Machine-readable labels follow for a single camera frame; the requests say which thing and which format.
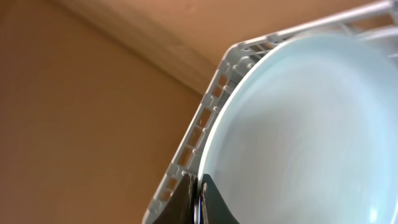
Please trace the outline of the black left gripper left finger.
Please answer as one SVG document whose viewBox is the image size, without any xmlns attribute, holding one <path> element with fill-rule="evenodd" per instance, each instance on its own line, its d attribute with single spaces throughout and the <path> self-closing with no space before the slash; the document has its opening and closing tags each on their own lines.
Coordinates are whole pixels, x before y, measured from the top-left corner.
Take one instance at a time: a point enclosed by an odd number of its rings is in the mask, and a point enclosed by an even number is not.
<svg viewBox="0 0 398 224">
<path fill-rule="evenodd" d="M 197 178 L 185 174 L 153 224 L 194 224 Z"/>
</svg>

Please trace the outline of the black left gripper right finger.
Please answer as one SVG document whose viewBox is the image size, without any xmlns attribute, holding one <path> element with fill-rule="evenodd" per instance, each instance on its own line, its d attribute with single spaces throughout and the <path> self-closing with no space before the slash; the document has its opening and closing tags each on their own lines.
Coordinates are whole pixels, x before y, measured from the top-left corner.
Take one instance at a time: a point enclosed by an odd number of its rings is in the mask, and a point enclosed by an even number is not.
<svg viewBox="0 0 398 224">
<path fill-rule="evenodd" d="M 200 213 L 201 224 L 239 224 L 208 174 L 201 182 Z"/>
</svg>

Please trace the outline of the light blue round plate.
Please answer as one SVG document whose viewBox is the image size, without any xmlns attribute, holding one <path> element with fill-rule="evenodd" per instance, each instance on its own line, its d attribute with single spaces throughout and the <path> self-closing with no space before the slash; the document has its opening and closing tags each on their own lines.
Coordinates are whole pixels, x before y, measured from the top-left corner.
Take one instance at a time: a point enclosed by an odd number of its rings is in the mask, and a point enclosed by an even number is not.
<svg viewBox="0 0 398 224">
<path fill-rule="evenodd" d="M 338 34 L 282 44 L 226 101 L 198 181 L 239 223 L 396 223 L 396 65 Z"/>
</svg>

